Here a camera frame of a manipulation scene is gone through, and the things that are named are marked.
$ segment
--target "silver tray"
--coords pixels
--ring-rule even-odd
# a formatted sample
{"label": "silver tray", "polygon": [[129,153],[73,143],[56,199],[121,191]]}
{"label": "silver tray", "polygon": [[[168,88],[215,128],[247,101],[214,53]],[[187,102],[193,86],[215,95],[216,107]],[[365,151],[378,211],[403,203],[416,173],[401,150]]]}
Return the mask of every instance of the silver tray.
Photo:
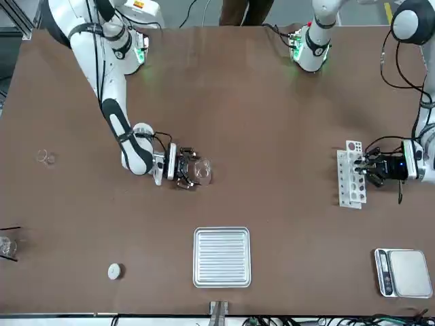
{"label": "silver tray", "polygon": [[251,245],[247,228],[197,228],[193,283],[196,287],[248,287]]}

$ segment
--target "black wire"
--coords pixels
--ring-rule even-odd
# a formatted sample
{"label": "black wire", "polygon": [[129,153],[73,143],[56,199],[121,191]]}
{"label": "black wire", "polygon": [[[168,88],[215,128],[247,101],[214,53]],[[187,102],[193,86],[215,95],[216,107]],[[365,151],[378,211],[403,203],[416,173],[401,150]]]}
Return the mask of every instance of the black wire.
{"label": "black wire", "polygon": [[[92,15],[90,13],[89,0],[86,0],[86,7],[88,8],[89,20],[90,20],[90,22],[93,22]],[[99,107],[101,109],[100,81],[99,81],[100,74],[99,74],[99,62],[98,62],[98,52],[97,52],[98,51],[97,50],[97,38],[95,37],[95,33],[93,33],[92,36],[94,37],[95,70],[96,70],[96,75],[97,75],[97,78],[96,78],[95,82],[97,83],[98,105],[99,105]]]}
{"label": "black wire", "polygon": [[119,13],[119,15],[121,15],[122,17],[124,17],[125,19],[127,19],[130,23],[134,22],[135,24],[138,24],[138,25],[157,25],[158,28],[159,28],[160,30],[162,30],[162,25],[160,25],[159,22],[138,22],[138,21],[136,21],[136,20],[133,20],[133,19],[131,19],[131,18],[125,16],[125,15],[124,15],[122,12],[120,12],[119,10],[116,10],[116,11]]}
{"label": "black wire", "polygon": [[431,131],[434,128],[435,128],[435,124],[426,124],[425,127],[419,133],[419,139],[422,139],[425,133]]}
{"label": "black wire", "polygon": [[267,319],[267,318],[270,318],[270,317],[259,316],[259,317],[257,318],[257,322],[260,324],[260,326],[268,326],[268,325],[264,322],[264,320]]}
{"label": "black wire", "polygon": [[124,24],[125,24],[126,21],[130,24],[130,26],[128,27],[128,29],[134,29],[134,28],[133,28],[133,24],[131,23],[131,21],[128,20],[128,19],[125,19],[125,18],[122,17],[122,16],[119,16],[117,10],[115,11],[115,15],[116,15],[116,17],[118,17],[118,19],[121,20]]}
{"label": "black wire", "polygon": [[434,319],[432,317],[424,317],[424,315],[428,312],[428,309],[424,309],[418,314],[416,314],[413,317],[396,317],[396,316],[390,316],[388,314],[374,314],[371,318],[374,319],[380,319],[380,321],[383,321],[382,319],[395,319],[397,321],[401,321],[403,323],[402,326],[416,326],[416,325],[425,325],[428,326],[428,322],[434,322]]}
{"label": "black wire", "polygon": [[397,42],[397,46],[396,46],[396,68],[397,68],[397,72],[399,72],[399,75],[401,76],[401,78],[411,87],[414,88],[415,90],[418,90],[420,93],[425,94],[428,98],[429,98],[429,104],[432,104],[432,97],[429,95],[428,92],[423,90],[423,86],[422,87],[418,87],[416,85],[414,85],[413,83],[411,83],[408,78],[406,78],[402,72],[402,69],[400,68],[399,65],[399,48],[400,48],[400,42]]}
{"label": "black wire", "polygon": [[118,324],[118,321],[119,321],[119,320],[120,320],[120,315],[117,314],[116,316],[114,316],[114,317],[111,319],[110,326],[116,326],[116,325]]}
{"label": "black wire", "polygon": [[20,226],[12,226],[11,228],[3,228],[0,229],[0,231],[8,231],[8,230],[16,230],[16,229],[20,229]]}
{"label": "black wire", "polygon": [[262,24],[262,26],[270,28],[272,31],[280,36],[289,37],[289,34],[280,32],[277,25],[272,26],[271,24],[265,22],[264,24]]}
{"label": "black wire", "polygon": [[186,16],[186,19],[181,23],[181,25],[179,26],[179,29],[181,28],[181,27],[183,27],[184,26],[184,24],[188,21],[188,19],[189,19],[189,15],[190,15],[190,10],[192,9],[192,6],[195,4],[195,2],[197,2],[198,0],[193,0],[192,1],[192,3],[190,4],[190,6],[189,6],[189,9],[188,9],[188,15]]}
{"label": "black wire", "polygon": [[[426,82],[426,77],[424,77],[423,86],[424,86],[425,82]],[[417,125],[418,125],[419,120],[420,120],[421,101],[422,101],[422,100],[423,100],[423,93],[420,93],[419,108],[418,108],[418,110],[417,110],[417,116],[415,117],[415,121],[414,121],[414,124],[413,124],[413,129],[411,130],[411,137],[412,137],[413,139],[416,138],[416,137],[415,137],[415,131],[417,130]]]}
{"label": "black wire", "polygon": [[429,112],[428,112],[428,117],[426,118],[426,123],[425,123],[425,127],[429,124],[429,120],[430,120],[430,115],[432,114],[432,108],[429,108]]}
{"label": "black wire", "polygon": [[401,151],[399,151],[399,149],[402,149],[402,146],[399,146],[399,147],[393,149],[393,151],[382,151],[381,154],[392,156],[393,154],[402,153]]}
{"label": "black wire", "polygon": [[349,321],[351,321],[351,319],[350,318],[342,318],[342,319],[340,319],[340,321],[337,323],[337,325],[336,326],[340,326],[340,324],[343,322],[343,321],[346,321],[346,320],[349,320]]}
{"label": "black wire", "polygon": [[398,85],[391,84],[389,81],[386,80],[385,76],[383,75],[383,64],[384,64],[384,58],[383,58],[383,56],[385,55],[385,52],[384,52],[384,50],[385,50],[385,44],[387,43],[388,37],[391,35],[391,33],[392,33],[392,30],[390,29],[388,31],[388,33],[387,33],[387,36],[385,36],[385,39],[383,40],[383,45],[382,45],[382,53],[381,53],[381,77],[382,77],[382,80],[387,85],[391,86],[392,88],[397,88],[397,89],[400,89],[400,90],[409,90],[409,89],[412,89],[411,86],[398,86]]}
{"label": "black wire", "polygon": [[402,140],[405,140],[405,141],[414,140],[413,138],[407,138],[407,137],[401,137],[401,136],[383,136],[383,137],[380,137],[380,138],[372,141],[370,144],[368,144],[368,146],[364,150],[364,153],[367,153],[367,150],[370,147],[372,147],[375,143],[377,143],[378,141],[381,141],[382,139],[402,139]]}
{"label": "black wire", "polygon": [[158,138],[158,137],[156,136],[156,133],[154,133],[154,134],[152,135],[152,138],[157,139],[157,141],[162,145],[164,152],[166,153],[166,152],[167,152],[167,149],[166,149],[166,147],[163,145],[163,142],[160,140],[160,138]]}
{"label": "black wire", "polygon": [[274,33],[278,34],[280,40],[284,43],[285,46],[287,46],[290,49],[296,49],[295,46],[291,46],[288,42],[285,41],[283,37],[289,37],[288,34],[282,33],[279,31],[279,27],[277,25],[272,26],[270,24],[263,24],[262,26],[270,28]]}
{"label": "black wire", "polygon": [[17,262],[17,261],[18,261],[18,260],[15,259],[15,258],[12,258],[12,257],[9,257],[9,256],[5,256],[5,255],[2,255],[2,254],[0,254],[0,258],[4,258],[4,259],[6,259],[6,260],[10,260],[10,261],[14,261],[14,262]]}
{"label": "black wire", "polygon": [[248,317],[245,319],[245,321],[243,322],[242,326],[246,326],[246,322],[248,322],[251,319],[251,317]]}
{"label": "black wire", "polygon": [[269,325],[272,323],[274,326],[278,326],[271,317],[267,317],[267,319],[269,319]]}
{"label": "black wire", "polygon": [[12,75],[0,78],[0,82],[12,78]]}
{"label": "black wire", "polygon": [[171,139],[171,142],[172,142],[172,136],[171,136],[171,134],[167,134],[167,133],[161,132],[161,131],[156,131],[156,132],[154,132],[154,134],[163,134],[164,136],[168,136]]}
{"label": "black wire", "polygon": [[[98,20],[98,23],[101,26],[100,15],[99,15],[98,12],[97,12],[97,20]],[[103,58],[103,75],[101,76],[101,93],[100,93],[100,99],[99,99],[99,102],[101,103],[101,105],[103,105],[102,101],[103,101],[103,89],[104,89],[104,77],[105,77],[105,74],[106,74],[106,58],[105,58],[105,54],[104,54],[104,58]]]}

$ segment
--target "white cap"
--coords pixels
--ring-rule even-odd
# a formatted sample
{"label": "white cap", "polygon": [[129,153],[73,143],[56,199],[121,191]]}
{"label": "white cap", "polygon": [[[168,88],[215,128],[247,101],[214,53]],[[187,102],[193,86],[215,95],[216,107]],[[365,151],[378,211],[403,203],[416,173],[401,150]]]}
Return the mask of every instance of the white cap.
{"label": "white cap", "polygon": [[398,39],[409,39],[419,26],[419,18],[412,10],[400,12],[393,23],[393,32]]}
{"label": "white cap", "polygon": [[121,267],[118,264],[110,265],[107,275],[111,280],[116,280],[121,275]]}

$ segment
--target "table surface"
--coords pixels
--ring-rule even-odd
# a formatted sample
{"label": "table surface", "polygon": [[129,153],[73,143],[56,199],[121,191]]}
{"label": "table surface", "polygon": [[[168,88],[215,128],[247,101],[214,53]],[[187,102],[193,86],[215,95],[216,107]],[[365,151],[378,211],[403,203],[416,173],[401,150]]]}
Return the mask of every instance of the table surface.
{"label": "table surface", "polygon": [[[368,187],[362,210],[338,206],[336,150],[407,136],[419,94],[379,75],[383,27],[334,32],[321,73],[292,64],[271,31],[154,31],[147,67],[127,77],[132,123],[147,122],[213,163],[196,192],[154,185],[124,170],[120,152],[72,52],[44,32],[20,50],[0,120],[1,227],[21,225],[17,264],[0,261],[0,312],[206,314],[413,314],[435,299],[387,299],[375,248],[421,249],[435,279],[435,187]],[[386,76],[400,83],[395,42]],[[401,47],[415,83],[419,49]],[[390,141],[385,149],[397,142]],[[52,168],[36,161],[56,154]],[[197,289],[197,227],[246,226],[252,283]],[[124,278],[107,268],[124,264]]]}

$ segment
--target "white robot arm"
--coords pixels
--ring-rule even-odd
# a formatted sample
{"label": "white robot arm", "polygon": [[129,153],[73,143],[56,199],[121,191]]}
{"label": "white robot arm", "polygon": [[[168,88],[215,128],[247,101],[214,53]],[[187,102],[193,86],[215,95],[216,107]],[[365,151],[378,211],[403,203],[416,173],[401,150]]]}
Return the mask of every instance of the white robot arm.
{"label": "white robot arm", "polygon": [[120,146],[123,167],[136,175],[153,174],[157,185],[163,177],[175,179],[186,189],[198,184],[188,176],[188,163],[198,158],[193,149],[177,151],[170,142],[164,152],[156,152],[151,126],[139,123],[132,127],[127,117],[125,75],[144,64],[148,49],[148,37],[133,27],[163,27],[158,4],[150,0],[46,0],[43,17],[50,34],[72,49],[94,90]]}
{"label": "white robot arm", "polygon": [[[315,17],[311,24],[290,35],[291,57],[302,69],[321,69],[331,41],[337,12],[348,0],[313,0]],[[377,0],[359,0],[361,4]],[[401,43],[422,46],[428,73],[422,92],[419,116],[410,139],[403,140],[394,155],[385,155],[379,147],[368,151],[359,172],[380,187],[386,179],[419,179],[435,183],[435,0],[405,0],[394,14],[391,33]]]}

